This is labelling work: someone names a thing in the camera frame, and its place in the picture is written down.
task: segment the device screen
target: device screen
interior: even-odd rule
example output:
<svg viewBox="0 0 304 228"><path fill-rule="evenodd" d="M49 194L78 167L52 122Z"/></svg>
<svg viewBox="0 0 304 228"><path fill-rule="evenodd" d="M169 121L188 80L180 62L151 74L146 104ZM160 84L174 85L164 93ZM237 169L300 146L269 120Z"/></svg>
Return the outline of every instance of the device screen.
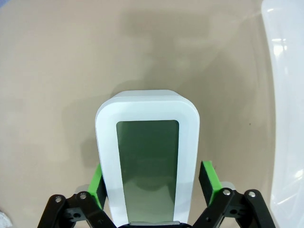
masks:
<svg viewBox="0 0 304 228"><path fill-rule="evenodd" d="M121 121L116 128L129 222L173 221L179 123Z"/></svg>

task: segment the blue object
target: blue object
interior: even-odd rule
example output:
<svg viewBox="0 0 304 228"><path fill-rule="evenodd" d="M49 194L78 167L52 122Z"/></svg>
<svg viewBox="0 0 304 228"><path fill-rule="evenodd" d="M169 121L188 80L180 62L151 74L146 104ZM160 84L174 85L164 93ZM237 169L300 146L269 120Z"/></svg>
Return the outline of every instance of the blue object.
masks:
<svg viewBox="0 0 304 228"><path fill-rule="evenodd" d="M9 0L0 0L0 7L7 3Z"/></svg>

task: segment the white digital clock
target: white digital clock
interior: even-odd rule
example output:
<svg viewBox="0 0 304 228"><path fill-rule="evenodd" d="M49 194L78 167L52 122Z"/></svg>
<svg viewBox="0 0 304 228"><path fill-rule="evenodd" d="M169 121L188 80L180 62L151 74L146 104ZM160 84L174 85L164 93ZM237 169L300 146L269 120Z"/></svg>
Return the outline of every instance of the white digital clock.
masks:
<svg viewBox="0 0 304 228"><path fill-rule="evenodd" d="M125 91L99 108L96 136L114 224L187 222L200 118L170 90Z"/></svg>

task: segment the silver screw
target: silver screw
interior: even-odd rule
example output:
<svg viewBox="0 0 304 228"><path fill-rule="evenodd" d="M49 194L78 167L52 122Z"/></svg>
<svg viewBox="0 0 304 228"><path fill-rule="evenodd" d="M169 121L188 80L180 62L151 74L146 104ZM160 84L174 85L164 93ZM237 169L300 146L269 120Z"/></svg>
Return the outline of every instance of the silver screw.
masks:
<svg viewBox="0 0 304 228"><path fill-rule="evenodd" d="M253 191L250 191L250 192L248 193L248 195L249 195L250 197L255 197L255 196L256 196L256 194L255 194Z"/></svg>
<svg viewBox="0 0 304 228"><path fill-rule="evenodd" d="M85 193L81 193L80 199L84 200L85 198L86 198L86 194Z"/></svg>
<svg viewBox="0 0 304 228"><path fill-rule="evenodd" d="M61 199L60 196L57 196L57 197L55 198L56 203L59 203L61 200L62 200L62 199Z"/></svg>
<svg viewBox="0 0 304 228"><path fill-rule="evenodd" d="M223 190L224 195L229 196L231 194L231 192L227 189Z"/></svg>

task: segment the beige surface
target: beige surface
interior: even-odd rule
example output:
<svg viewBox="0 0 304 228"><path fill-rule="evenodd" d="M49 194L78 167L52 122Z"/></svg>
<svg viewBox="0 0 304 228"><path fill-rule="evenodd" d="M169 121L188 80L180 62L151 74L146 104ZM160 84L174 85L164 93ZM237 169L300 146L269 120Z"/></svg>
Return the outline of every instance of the beige surface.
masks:
<svg viewBox="0 0 304 228"><path fill-rule="evenodd" d="M0 8L0 208L14 228L36 227L49 196L90 182L95 113L123 90L191 100L201 118L198 163L213 160L221 180L269 200L275 113L260 5L11 0ZM196 178L189 223L204 207Z"/></svg>

